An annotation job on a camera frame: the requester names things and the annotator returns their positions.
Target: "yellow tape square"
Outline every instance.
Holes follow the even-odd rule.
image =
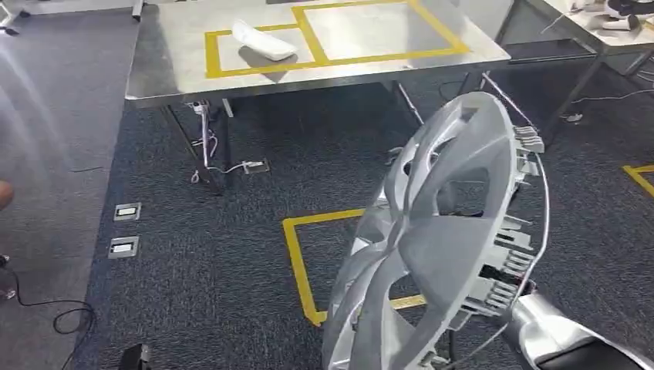
[[[306,15],[306,11],[308,10],[364,6],[364,5],[373,5],[373,4],[389,4],[389,3],[406,3],[432,29],[434,29],[440,37],[445,39],[447,43],[450,44],[450,47],[443,48],[443,49],[402,52],[402,53],[393,53],[393,54],[386,54],[386,55],[371,55],[371,56],[368,55],[368,56],[360,56],[356,58],[329,59],[325,54],[325,50],[322,48],[318,37],[316,37],[315,32],[311,26],[311,23],[307,19],[307,15]],[[208,79],[216,79],[216,78],[229,77],[229,76],[243,76],[243,75],[250,75],[250,74],[286,72],[295,69],[343,66],[348,64],[357,64],[357,63],[365,63],[365,62],[385,62],[390,60],[418,59],[418,58],[426,58],[431,56],[448,56],[448,55],[461,54],[470,51],[468,47],[457,38],[456,35],[454,35],[443,23],[441,23],[438,20],[438,18],[436,18],[433,14],[429,12],[429,10],[427,10],[422,4],[420,4],[420,0],[366,0],[366,1],[358,1],[358,2],[338,2],[333,4],[294,6],[291,8],[291,11],[297,23],[287,24],[287,25],[266,25],[262,27],[256,27],[256,29],[263,32],[274,31],[279,29],[295,29],[295,28],[300,29],[302,35],[305,38],[306,44],[313,56],[313,60],[314,60],[313,62],[288,63],[288,62],[280,61],[280,62],[270,62],[271,64],[267,66],[256,66],[247,69],[223,70],[221,69],[220,55],[218,51],[219,49],[218,38],[219,36],[230,35],[231,31],[229,30],[212,31],[212,32],[206,32],[204,34],[205,58],[207,63],[206,77]]]
[[[632,177],[632,179],[638,183],[646,192],[654,197],[654,185],[652,185],[641,173],[651,173],[654,172],[654,165],[642,166],[642,167],[631,167],[623,166],[622,169]]]
[[[291,266],[295,282],[298,285],[298,293],[300,295],[300,302],[302,303],[302,310],[308,320],[315,326],[327,319],[326,311],[318,311],[315,307],[315,300],[311,291],[311,285],[308,282],[308,275],[306,271],[305,262],[302,258],[302,250],[298,241],[298,235],[295,227],[304,224],[316,224],[324,221],[342,220],[351,217],[359,217],[363,214],[364,210],[344,210],[340,212],[332,212],[329,214],[314,214],[312,216],[287,218],[281,222],[284,229],[284,236],[286,238],[286,245],[288,253],[291,258]],[[409,308],[425,304],[422,295],[413,295],[410,297],[397,298],[391,300],[391,305],[396,310],[402,308]]]

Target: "dark gray carpet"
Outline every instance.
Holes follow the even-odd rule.
[[[102,320],[80,368],[111,365],[140,341],[156,368],[319,367],[320,331],[299,305],[281,220],[365,206],[386,151],[415,127],[381,85],[234,108],[234,161],[265,156],[271,172],[235,171],[224,197],[189,183],[187,154],[158,112],[123,117],[88,296]],[[197,125],[189,109],[179,114]],[[114,205],[133,201],[141,220],[114,224]],[[138,257],[106,260],[111,237],[133,234]]]
[[[535,83],[577,73],[520,71],[501,80],[538,122],[570,86]],[[412,87],[420,88],[418,107],[439,104],[435,86]],[[586,93],[632,88],[602,71]],[[155,369],[319,368],[321,332],[302,315],[280,222],[364,206],[386,172],[386,151],[415,128],[380,85],[239,99],[236,107],[234,161],[266,156],[272,171],[231,176],[222,198],[188,183],[187,156],[158,113],[123,117],[88,292],[100,322],[78,368],[115,364],[139,342],[153,347]],[[562,130],[545,156],[553,224],[536,278],[574,319],[654,356],[654,200],[620,168],[651,163],[651,116],[652,97],[634,96],[589,104],[585,123]],[[524,189],[515,214],[540,221],[540,190]],[[115,204],[134,201],[144,203],[140,221],[110,220]],[[344,220],[298,229],[319,308],[353,228]],[[108,240],[133,234],[143,243],[139,256],[108,261]],[[460,355],[491,331],[469,325]],[[461,368],[518,366],[496,341]]]

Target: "gray floor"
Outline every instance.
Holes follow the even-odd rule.
[[[19,29],[0,36],[0,179],[15,186],[0,212],[0,253],[25,301],[80,299],[137,27],[120,10],[39,16]],[[90,167],[102,168],[71,172]],[[75,340],[52,331],[63,308],[0,304],[0,368],[61,368]]]

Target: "table leg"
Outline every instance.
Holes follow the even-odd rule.
[[[483,80],[481,71],[466,73],[466,78],[464,79],[464,82],[461,83],[461,87],[459,88],[459,93],[457,95],[459,96],[471,91],[481,89],[482,82]]]
[[[413,118],[415,118],[416,122],[422,126],[425,124],[423,121],[423,117],[420,116],[420,113],[418,112],[418,109],[416,106],[413,105],[413,102],[411,101],[411,98],[409,98],[409,94],[406,93],[406,90],[404,89],[404,86],[402,86],[399,81],[392,81],[392,85],[390,86],[391,93],[394,96],[399,96],[400,100],[404,102],[406,105],[406,108],[409,109],[411,114],[413,115]]]
[[[520,0],[513,0],[511,2],[511,7],[509,7],[509,11],[507,12],[507,16],[504,17],[504,21],[502,22],[502,25],[500,26],[500,29],[497,31],[497,35],[495,36],[495,43],[498,45],[502,46],[502,43],[504,43],[504,37],[507,34],[507,30],[509,26],[511,25],[511,21],[513,20],[513,17],[516,13],[517,9],[517,2]]]
[[[561,116],[568,110],[570,109],[570,106],[572,103],[575,101],[579,93],[586,87],[586,84],[590,79],[593,77],[595,72],[598,71],[599,67],[602,66],[602,63],[606,59],[606,55],[602,52],[598,53],[593,61],[591,62],[591,65],[582,73],[582,75],[577,79],[577,82],[575,84],[575,87],[572,89],[572,91],[568,94],[568,96],[565,98],[563,103],[556,109],[554,114],[550,116],[550,118],[546,121],[545,125],[545,131],[546,135],[544,135],[545,138],[545,144],[546,145],[551,145],[554,142],[554,139],[556,138],[558,131],[561,128]]]
[[[229,143],[229,125],[234,121],[234,110],[228,99],[222,99],[224,108],[224,118],[220,125],[218,133],[218,142],[222,143],[222,156],[223,156],[223,171],[231,168],[231,148]]]
[[[207,185],[209,186],[209,189],[212,193],[215,195],[222,195],[222,191],[220,188],[218,188],[215,179],[213,176],[211,176],[211,173],[204,165],[204,161],[197,155],[197,153],[195,153],[195,149],[193,148],[193,145],[191,144],[186,131],[182,127],[180,120],[177,118],[172,108],[170,108],[170,106],[161,107],[161,114],[163,114],[163,118],[166,120],[166,122],[180,134],[180,138],[184,142],[184,147],[193,158],[195,168],[200,175],[200,179],[207,182]]]

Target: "table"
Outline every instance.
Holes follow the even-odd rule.
[[[205,123],[208,99],[222,99],[229,120],[234,114],[228,99],[234,97],[391,82],[415,112],[395,82],[400,76],[489,70],[510,58],[447,0],[221,3],[146,5],[125,98],[132,107],[160,107],[215,193],[206,124],[200,158],[170,104],[190,103]],[[298,52],[280,62],[264,59],[231,37],[235,19],[296,45]]]
[[[578,77],[575,87],[545,123],[545,128],[549,131],[546,136],[549,143],[554,140],[558,132],[561,116],[570,109],[578,94],[608,56],[644,52],[644,55],[649,57],[654,50],[654,29],[650,26],[644,25],[641,30],[632,32],[607,31],[600,26],[600,13],[577,12],[572,14],[569,11],[570,2],[568,0],[514,0],[495,40],[500,45],[504,44],[505,33],[516,14],[518,3],[533,8],[548,22],[553,22],[561,17],[553,25],[553,28],[570,35],[592,54],[588,68]]]

